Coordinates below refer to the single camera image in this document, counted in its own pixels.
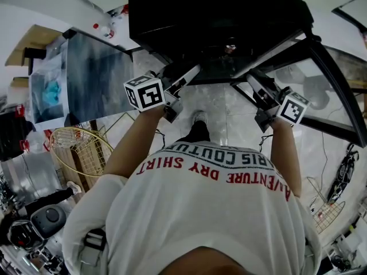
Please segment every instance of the tiled floor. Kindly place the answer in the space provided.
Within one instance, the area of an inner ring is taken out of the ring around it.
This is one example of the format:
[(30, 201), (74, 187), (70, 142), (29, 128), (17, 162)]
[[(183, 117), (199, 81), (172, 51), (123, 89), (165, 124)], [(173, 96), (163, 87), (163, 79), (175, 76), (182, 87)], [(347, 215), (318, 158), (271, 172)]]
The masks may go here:
[[(145, 57), (144, 54), (139, 56), (148, 60), (148, 57)], [(158, 70), (160, 68), (154, 64), (150, 64), (149, 68), (154, 70), (154, 67)], [(146, 70), (139, 66), (136, 68), (135, 76), (144, 72)], [(243, 84), (243, 88), (247, 89), (249, 85), (247, 83)], [(220, 145), (259, 150), (261, 137), (272, 134), (271, 129), (265, 133), (261, 132), (254, 119), (256, 108), (228, 84), (185, 87), (180, 91), (179, 95), (182, 97), (184, 107), (179, 118), (173, 124), (168, 123), (165, 119), (159, 122), (158, 129), (166, 135), (166, 145), (189, 133), (191, 127), (190, 115), (196, 109), (202, 109), (208, 113), (208, 130), (211, 140)], [(330, 102), (328, 105), (330, 112), (338, 108), (339, 104)], [(136, 111), (129, 112), (129, 114), (133, 118), (138, 115)], [(108, 129), (119, 116), (109, 116), (100, 119), (98, 120), (98, 125), (101, 127), (105, 124)], [(343, 118), (342, 110), (333, 112), (329, 119), (338, 121), (340, 117)], [(131, 118), (125, 115), (107, 133), (108, 141), (113, 147), (117, 145), (119, 139), (131, 124)], [(303, 194), (301, 201), (305, 206), (308, 206), (317, 193), (306, 177), (313, 177), (317, 181), (318, 186), (321, 186), (321, 175), (326, 161), (323, 142), (328, 158), (322, 178), (322, 193), (324, 195), (328, 192), (338, 166), (345, 156), (348, 142), (326, 134), (323, 134), (322, 140), (321, 132), (303, 126), (294, 127), (293, 132), (302, 173)], [(155, 152), (161, 147), (162, 136), (156, 134), (150, 152)], [(341, 201), (346, 201), (346, 206), (331, 226), (321, 233), (320, 238), (323, 245), (330, 242), (339, 231), (348, 226), (349, 220), (356, 214), (357, 202), (365, 189), (367, 179), (367, 150), (362, 150), (361, 148), (358, 148), (358, 150), (360, 152), (360, 160), (356, 163), (351, 183), (347, 186), (345, 193), (343, 193), (340, 199)], [(264, 142), (262, 152), (267, 157), (270, 157), (271, 138)], [(316, 203), (319, 205), (321, 199), (318, 199)]]

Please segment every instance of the wire rack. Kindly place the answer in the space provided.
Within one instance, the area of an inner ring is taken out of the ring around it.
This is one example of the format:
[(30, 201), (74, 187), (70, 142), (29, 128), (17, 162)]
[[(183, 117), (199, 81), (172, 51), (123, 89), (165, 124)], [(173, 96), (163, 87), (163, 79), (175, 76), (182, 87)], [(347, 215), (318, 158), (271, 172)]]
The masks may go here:
[(50, 137), (51, 151), (74, 172), (101, 176), (113, 148), (98, 131), (78, 127), (56, 129)]
[(318, 196), (321, 198), (323, 205), (313, 214), (314, 221), (316, 223), (316, 230), (318, 234), (328, 228), (331, 223), (339, 216), (345, 206), (345, 202), (328, 204), (327, 200), (321, 194), (321, 192), (311, 182), (312, 178), (307, 177)]

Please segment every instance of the foot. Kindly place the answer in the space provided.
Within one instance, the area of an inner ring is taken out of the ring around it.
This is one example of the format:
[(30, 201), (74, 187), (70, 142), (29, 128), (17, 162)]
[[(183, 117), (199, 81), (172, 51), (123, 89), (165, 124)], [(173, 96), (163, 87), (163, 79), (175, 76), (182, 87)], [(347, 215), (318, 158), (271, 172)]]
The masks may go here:
[(67, 186), (70, 187), (72, 190), (73, 190), (73, 193), (76, 195), (76, 194), (79, 194), (81, 193), (81, 188), (79, 185), (73, 183), (72, 181), (68, 181), (67, 182)]
[(194, 125), (197, 121), (203, 121), (205, 124), (208, 124), (208, 114), (203, 110), (195, 111), (192, 115), (192, 125)]

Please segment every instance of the glass panel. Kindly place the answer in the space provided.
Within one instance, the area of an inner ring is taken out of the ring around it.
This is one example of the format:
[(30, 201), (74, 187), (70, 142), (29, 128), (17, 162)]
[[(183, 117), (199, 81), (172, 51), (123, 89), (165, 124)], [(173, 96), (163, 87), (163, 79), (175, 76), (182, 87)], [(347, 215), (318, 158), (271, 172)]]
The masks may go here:
[(312, 59), (288, 65), (267, 75), (273, 77), (280, 88), (289, 86), (311, 102), (305, 116), (352, 126), (340, 98)]

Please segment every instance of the black pants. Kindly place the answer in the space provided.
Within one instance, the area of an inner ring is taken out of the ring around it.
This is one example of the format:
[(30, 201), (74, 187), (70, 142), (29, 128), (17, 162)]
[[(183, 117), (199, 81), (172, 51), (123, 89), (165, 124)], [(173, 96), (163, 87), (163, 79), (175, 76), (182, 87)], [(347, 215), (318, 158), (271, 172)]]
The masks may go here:
[(177, 142), (195, 143), (202, 140), (210, 141), (209, 131), (204, 121), (197, 121), (191, 127), (190, 133), (187, 136), (177, 140)]
[(42, 197), (34, 202), (25, 206), (28, 217), (30, 217), (34, 212), (48, 205), (58, 204), (73, 195), (73, 190), (68, 187), (66, 190), (59, 190), (54, 192), (53, 194), (48, 195), (47, 197)]

